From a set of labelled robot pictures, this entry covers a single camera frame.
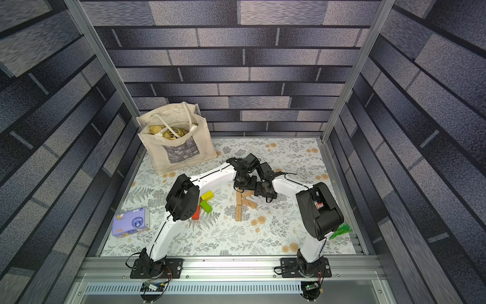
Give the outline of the natural wood block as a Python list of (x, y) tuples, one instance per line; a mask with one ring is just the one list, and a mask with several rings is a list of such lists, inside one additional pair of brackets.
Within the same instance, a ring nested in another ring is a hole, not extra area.
[(242, 220), (242, 206), (241, 205), (236, 206), (235, 220), (237, 222), (240, 222)]
[(237, 192), (236, 194), (237, 206), (242, 206), (242, 193)]
[(250, 201), (250, 200), (247, 200), (246, 198), (242, 199), (242, 204), (245, 205), (245, 206), (248, 206), (251, 209), (257, 209), (257, 207), (258, 207), (257, 203)]
[(241, 194), (243, 198), (246, 198), (248, 196), (253, 196), (253, 195), (254, 195), (254, 191), (246, 191)]

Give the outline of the yellow block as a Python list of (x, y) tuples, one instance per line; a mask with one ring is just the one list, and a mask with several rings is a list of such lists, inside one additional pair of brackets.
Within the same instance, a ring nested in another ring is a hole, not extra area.
[(214, 194), (212, 191), (208, 191), (207, 193), (201, 195), (201, 199), (204, 201), (209, 201), (214, 198)]

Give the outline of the green block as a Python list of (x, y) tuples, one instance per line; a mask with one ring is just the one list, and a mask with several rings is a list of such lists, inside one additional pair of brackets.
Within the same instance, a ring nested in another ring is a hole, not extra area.
[(206, 201), (203, 200), (200, 202), (199, 206), (207, 213), (210, 214), (213, 210), (212, 206)]

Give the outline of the red block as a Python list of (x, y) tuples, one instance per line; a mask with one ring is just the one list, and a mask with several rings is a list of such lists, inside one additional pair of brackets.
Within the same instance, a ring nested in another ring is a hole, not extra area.
[(195, 214), (192, 216), (192, 220), (199, 220), (200, 218), (200, 207), (198, 206)]

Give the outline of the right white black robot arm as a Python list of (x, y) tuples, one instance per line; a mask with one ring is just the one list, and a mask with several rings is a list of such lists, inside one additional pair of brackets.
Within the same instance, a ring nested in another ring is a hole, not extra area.
[(287, 177), (285, 172), (257, 170), (261, 180), (260, 193), (268, 200), (284, 195), (294, 199), (299, 207), (303, 225), (308, 233), (297, 250), (296, 264), (303, 276), (311, 276), (322, 264), (322, 251), (339, 226), (344, 215), (329, 187), (319, 182), (305, 184)]

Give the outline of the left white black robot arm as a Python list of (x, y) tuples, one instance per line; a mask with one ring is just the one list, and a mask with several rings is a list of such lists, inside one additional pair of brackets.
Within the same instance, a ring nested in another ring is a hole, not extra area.
[(237, 187), (241, 189), (247, 186), (254, 189), (256, 179), (250, 174), (258, 165), (259, 159), (250, 153), (245, 158), (229, 158), (219, 167), (197, 176), (179, 175), (166, 198), (165, 222), (150, 245), (139, 255), (143, 274), (155, 277), (163, 272), (168, 247), (183, 221), (190, 219), (196, 213), (201, 195), (219, 184), (232, 181), (236, 182)]

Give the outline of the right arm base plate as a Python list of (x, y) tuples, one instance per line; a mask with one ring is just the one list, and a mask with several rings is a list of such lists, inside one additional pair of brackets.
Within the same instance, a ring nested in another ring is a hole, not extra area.
[(297, 257), (281, 258), (280, 267), (283, 278), (317, 278), (318, 276), (329, 278), (332, 277), (332, 271), (327, 258), (307, 263)]

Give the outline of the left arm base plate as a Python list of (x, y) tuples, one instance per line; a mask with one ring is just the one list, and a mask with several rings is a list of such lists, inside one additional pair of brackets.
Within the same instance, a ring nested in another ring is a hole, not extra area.
[(131, 279), (179, 279), (184, 259), (166, 258), (163, 262), (153, 262), (150, 265), (144, 265), (143, 261), (138, 258), (132, 267)]

